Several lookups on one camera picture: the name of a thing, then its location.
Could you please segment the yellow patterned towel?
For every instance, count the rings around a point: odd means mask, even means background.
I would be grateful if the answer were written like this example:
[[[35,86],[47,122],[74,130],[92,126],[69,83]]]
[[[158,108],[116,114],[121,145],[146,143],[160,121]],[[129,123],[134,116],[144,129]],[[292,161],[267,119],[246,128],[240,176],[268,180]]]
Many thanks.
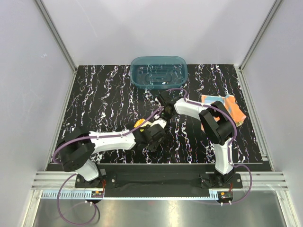
[[[150,121],[145,121],[145,119],[139,119],[139,120],[135,123],[134,127],[135,127],[135,128],[138,128],[140,132],[143,132],[143,131],[145,130],[145,128],[146,128],[147,126],[151,126],[151,124],[152,124],[152,123],[151,123]]]

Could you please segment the teal plastic basin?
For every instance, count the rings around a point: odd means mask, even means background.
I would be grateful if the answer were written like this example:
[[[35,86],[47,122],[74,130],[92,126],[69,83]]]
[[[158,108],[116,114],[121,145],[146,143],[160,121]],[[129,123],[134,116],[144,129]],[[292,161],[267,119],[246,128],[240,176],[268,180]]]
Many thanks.
[[[140,89],[171,89],[183,86],[188,69],[178,56],[143,56],[131,62],[129,76]]]

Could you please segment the orange dotted towel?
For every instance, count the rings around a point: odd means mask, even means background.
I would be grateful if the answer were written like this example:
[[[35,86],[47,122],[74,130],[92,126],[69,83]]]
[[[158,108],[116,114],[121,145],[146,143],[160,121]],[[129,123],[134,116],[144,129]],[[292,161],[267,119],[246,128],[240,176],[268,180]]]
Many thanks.
[[[236,127],[240,127],[245,119],[246,115],[240,110],[239,106],[236,104],[236,99],[233,95],[227,96],[207,96],[202,95],[201,102],[206,105],[210,105],[215,101],[220,101],[223,103],[224,107],[227,109],[228,113],[234,120]]]

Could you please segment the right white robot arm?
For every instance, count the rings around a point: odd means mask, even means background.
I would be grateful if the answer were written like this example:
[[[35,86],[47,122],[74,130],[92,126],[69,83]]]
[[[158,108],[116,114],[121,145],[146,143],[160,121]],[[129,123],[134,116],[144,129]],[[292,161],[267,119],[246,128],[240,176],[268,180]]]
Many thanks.
[[[163,107],[162,117],[171,119],[174,115],[186,115],[201,121],[206,137],[214,146],[215,166],[213,174],[201,174],[201,187],[230,187],[235,175],[232,161],[232,142],[237,128],[223,103],[216,100],[210,104],[192,101],[186,96],[174,97],[170,90],[157,96]]]

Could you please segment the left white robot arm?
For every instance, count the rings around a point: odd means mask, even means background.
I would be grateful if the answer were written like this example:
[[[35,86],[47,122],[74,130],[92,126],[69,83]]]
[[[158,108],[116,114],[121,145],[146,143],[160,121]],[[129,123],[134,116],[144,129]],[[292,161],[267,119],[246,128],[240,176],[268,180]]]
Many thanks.
[[[167,121],[162,118],[154,122],[143,121],[133,129],[121,132],[94,132],[80,128],[61,140],[57,154],[63,171],[76,172],[91,187],[98,187],[102,175],[97,164],[90,160],[93,154],[115,149],[155,151],[166,131]]]

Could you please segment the aluminium front rail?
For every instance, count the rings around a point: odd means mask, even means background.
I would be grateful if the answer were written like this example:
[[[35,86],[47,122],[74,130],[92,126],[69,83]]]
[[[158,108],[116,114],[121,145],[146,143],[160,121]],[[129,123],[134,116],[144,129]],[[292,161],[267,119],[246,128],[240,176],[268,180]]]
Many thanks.
[[[223,188],[205,189],[189,184],[130,184],[118,186],[117,181],[107,180],[106,185],[97,188],[80,188],[79,177],[63,172],[38,172],[32,190],[41,190],[46,199],[85,200],[189,200],[214,201],[228,192],[286,191],[288,189],[282,173],[241,172],[235,181]]]

